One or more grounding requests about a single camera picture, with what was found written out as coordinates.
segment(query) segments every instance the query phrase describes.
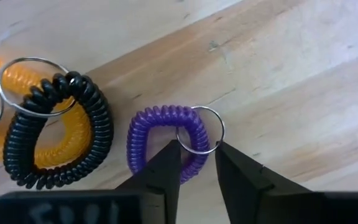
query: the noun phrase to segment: transparent orange coil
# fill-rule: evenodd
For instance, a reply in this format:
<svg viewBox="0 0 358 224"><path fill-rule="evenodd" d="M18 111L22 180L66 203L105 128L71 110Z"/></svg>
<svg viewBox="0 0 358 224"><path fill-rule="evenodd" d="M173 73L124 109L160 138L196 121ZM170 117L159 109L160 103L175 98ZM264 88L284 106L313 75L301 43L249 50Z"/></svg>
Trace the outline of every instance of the transparent orange coil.
<svg viewBox="0 0 358 224"><path fill-rule="evenodd" d="M3 78L2 86L11 92L25 95L30 93L30 86L40 86L42 76L28 68L20 65L9 67ZM57 110L64 110L70 104L72 98L59 103ZM38 167L57 166L62 163L70 162L76 159L84 152L91 141L90 121L84 109L76 104L70 111L62 115L62 121L65 127L64 138L54 147L36 147L35 164ZM6 132L0 130L0 161L2 161L2 150Z"/></svg>

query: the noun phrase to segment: black tool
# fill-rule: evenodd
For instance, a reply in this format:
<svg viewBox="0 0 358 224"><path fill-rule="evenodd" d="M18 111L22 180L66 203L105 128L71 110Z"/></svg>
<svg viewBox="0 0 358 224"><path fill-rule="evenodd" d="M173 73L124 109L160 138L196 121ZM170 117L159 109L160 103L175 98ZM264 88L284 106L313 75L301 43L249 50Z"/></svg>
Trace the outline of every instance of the black tool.
<svg viewBox="0 0 358 224"><path fill-rule="evenodd" d="M226 143L215 157L232 224L358 223L356 192L312 192ZM3 195L0 224L174 224L180 167L180 144L171 141L145 169L114 190Z"/></svg>

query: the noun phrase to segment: purple coil keychain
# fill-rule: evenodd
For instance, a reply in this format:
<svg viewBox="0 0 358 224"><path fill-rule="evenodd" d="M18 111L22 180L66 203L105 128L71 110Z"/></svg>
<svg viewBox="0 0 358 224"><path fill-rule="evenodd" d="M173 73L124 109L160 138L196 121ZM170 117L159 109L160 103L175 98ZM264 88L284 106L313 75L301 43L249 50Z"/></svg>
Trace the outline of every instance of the purple coil keychain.
<svg viewBox="0 0 358 224"><path fill-rule="evenodd" d="M202 108L213 112L222 126L221 139L214 148L210 148L207 132L200 116L195 111ZM206 106L154 106L138 111L132 118L127 137L127 161L132 173L135 174L146 166L147 138L149 131L157 126L177 127L176 135L179 143L191 153L181 170L180 183L183 184L198 174L203 168L208 154L215 151L223 142L225 135L224 122L220 115ZM179 127L184 127L189 134L191 148L179 138Z"/></svg>

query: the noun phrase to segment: spiral keychain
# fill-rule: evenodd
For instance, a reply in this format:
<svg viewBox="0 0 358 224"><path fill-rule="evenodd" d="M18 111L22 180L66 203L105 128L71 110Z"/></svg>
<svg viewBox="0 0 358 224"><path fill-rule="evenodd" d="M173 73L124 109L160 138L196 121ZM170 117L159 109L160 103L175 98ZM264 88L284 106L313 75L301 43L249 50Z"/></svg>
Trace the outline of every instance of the spiral keychain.
<svg viewBox="0 0 358 224"><path fill-rule="evenodd" d="M39 87L32 86L31 94L24 97L24 102L17 105L7 99L3 87L2 76L5 70L18 62L38 61L55 67L58 64L37 57L15 59L0 69L0 96L17 112L12 118L4 143L3 163L11 179L18 185L25 185L37 190L44 187L62 187L86 177L107 157L114 135L112 114L107 99L90 77L78 72L68 72L65 76L55 74L52 82L40 81ZM64 110L52 113L53 107L64 99L73 97L74 101ZM53 169L40 169L35 164L34 151L38 137L48 118L69 111L78 102L86 111L91 124L91 141L86 150L74 161Z"/></svg>
<svg viewBox="0 0 358 224"><path fill-rule="evenodd" d="M222 135L212 149L204 123L195 109L205 109L213 112L222 126ZM174 126L179 143L191 154L181 170L180 183L184 184L196 176L203 168L208 154L215 151L223 142L226 128L218 112L207 106L154 106L137 112L129 125L127 137L127 161L133 174L146 166L147 138L151 128L156 126ZM186 146L179 138L179 127L184 127L190 136L191 147Z"/></svg>
<svg viewBox="0 0 358 224"><path fill-rule="evenodd" d="M67 71L61 65L57 68ZM26 68L15 65L6 69L2 83L8 90L25 95L30 93L30 87L40 86L42 77ZM0 119L3 112L3 99L0 95ZM57 105L58 110L66 108L72 100L65 100ZM57 166L64 162L72 161L86 150L91 140L90 121L80 105L75 105L72 110L62 116L65 126L64 138L55 147L36 148L35 164L38 167ZM0 132L0 161L2 160L3 142L6 133Z"/></svg>

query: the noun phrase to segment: coil wrist keychain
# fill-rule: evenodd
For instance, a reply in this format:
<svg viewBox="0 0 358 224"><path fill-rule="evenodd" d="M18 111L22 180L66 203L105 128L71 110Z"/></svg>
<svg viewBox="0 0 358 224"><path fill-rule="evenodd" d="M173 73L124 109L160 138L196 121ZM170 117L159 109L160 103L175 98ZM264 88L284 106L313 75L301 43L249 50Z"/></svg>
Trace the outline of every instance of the coil wrist keychain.
<svg viewBox="0 0 358 224"><path fill-rule="evenodd" d="M200 116L195 111L202 108L213 112L222 126L222 135L218 143L212 149ZM184 184L196 176L203 168L208 154L213 152L223 142L225 125L220 115L206 106L182 107L182 106L154 106L137 112L129 125L127 137L127 162L133 174L146 166L147 138L151 128L156 126L174 126L179 143L191 154L181 170L180 183ZM178 128L184 127L190 136L191 148L186 146L179 138Z"/></svg>
<svg viewBox="0 0 358 224"><path fill-rule="evenodd" d="M5 89L20 95L30 93L31 86L40 86L43 75L32 70L13 65L8 67L2 78ZM65 100L57 105L58 110L67 108L72 99ZM2 96L0 95L0 117L2 116ZM54 147L37 147L35 151L35 164L38 167L57 166L61 163L72 161L86 150L91 140L90 121L80 105L75 105L70 111L62 115L62 123L65 127L64 138ZM0 132L0 161L2 161L3 142L6 132Z"/></svg>
<svg viewBox="0 0 358 224"><path fill-rule="evenodd" d="M52 82L40 81L42 89L30 88L31 94L24 97L24 102L17 105L9 101L2 89L2 76L9 66L23 61L38 61L61 68L56 63L43 58L26 57L13 60L0 69L0 96L17 112L6 134L3 163L11 179L20 186L25 185L37 190L44 187L62 187L86 177L97 168L110 151L114 135L112 114L107 99L92 80L77 72L68 72L65 76L56 74ZM63 100L73 97L74 101L67 109L51 113L53 107ZM53 169L39 168L35 164L34 151L38 137L48 117L57 116L70 110L78 102L90 121L91 141L79 157L70 163Z"/></svg>

